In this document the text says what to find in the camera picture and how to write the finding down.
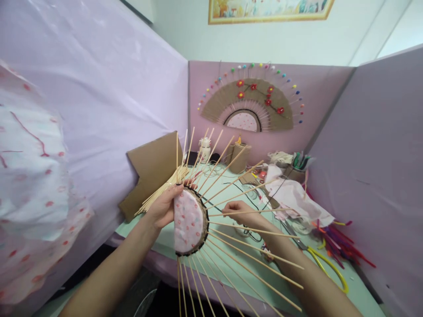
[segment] framed picture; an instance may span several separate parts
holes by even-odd
[[[208,23],[326,20],[335,0],[209,0]]]

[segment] pink floral fabric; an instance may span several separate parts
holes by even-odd
[[[191,251],[200,241],[203,232],[203,211],[195,197],[184,190],[174,199],[175,251]]]

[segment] pink wall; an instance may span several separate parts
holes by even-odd
[[[210,88],[210,85],[214,85],[214,81],[223,74],[228,73],[228,78],[236,80],[238,77],[234,77],[230,70],[232,67],[235,69],[238,65],[244,63],[221,63],[220,74],[219,74],[219,62],[200,62],[190,61],[189,62],[189,115],[190,115],[190,127],[195,127],[193,149],[198,149],[198,140],[202,138],[207,128],[215,128],[213,133],[212,141],[215,142],[221,129],[224,129],[222,137],[216,148],[216,152],[222,153],[225,146],[229,142],[232,136],[238,139],[238,135],[241,134],[242,141],[252,145],[252,151],[250,154],[249,162],[256,163],[261,159],[267,159],[268,152],[284,151],[293,152],[303,150],[316,129],[319,123],[324,118],[328,109],[332,105],[334,99],[339,94],[341,87],[345,84],[349,78],[353,67],[339,67],[339,66],[304,66],[304,65],[278,65],[276,69],[281,70],[282,73],[286,73],[286,78],[291,78],[290,84],[283,86],[283,91],[289,91],[292,84],[297,85],[297,89],[301,91],[300,96],[303,98],[302,103],[305,107],[302,108],[304,115],[301,119],[304,121],[302,124],[298,124],[300,116],[295,117],[294,129],[281,132],[250,132],[234,128],[228,128],[223,125],[218,125],[200,116],[202,107],[198,111],[198,103],[201,99],[204,100],[204,105],[208,101],[209,97],[203,98],[203,94],[206,93],[206,89]],[[282,80],[281,74],[269,77],[269,80],[276,87],[281,87],[285,80]],[[241,78],[243,78],[243,71],[240,72]],[[293,113],[300,112],[300,104],[292,107]]]

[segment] cloth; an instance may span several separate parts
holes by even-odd
[[[59,118],[3,61],[0,188],[0,303],[14,305],[43,285],[93,213],[68,176]]]
[[[203,211],[187,190],[174,199],[175,251],[186,253],[200,242],[203,235]]]
[[[274,164],[270,164],[267,170],[266,182],[281,176],[282,171]],[[282,206],[282,208],[292,208],[293,210],[278,211],[276,218],[286,219],[287,216],[292,218],[301,218],[302,224],[307,232],[310,232],[319,219],[320,227],[327,227],[334,221],[334,217],[322,208],[318,203],[310,199],[308,195],[304,195],[305,191],[300,183],[292,180],[284,180],[279,178],[276,181],[266,185],[269,196]]]

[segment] right hand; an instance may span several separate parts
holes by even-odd
[[[249,212],[247,214],[228,215],[228,217],[236,220],[238,224],[246,225],[250,228],[253,228],[263,218],[263,216],[258,211],[254,210],[241,200],[229,202],[226,204],[225,208],[222,209],[223,214],[229,214],[234,212]]]

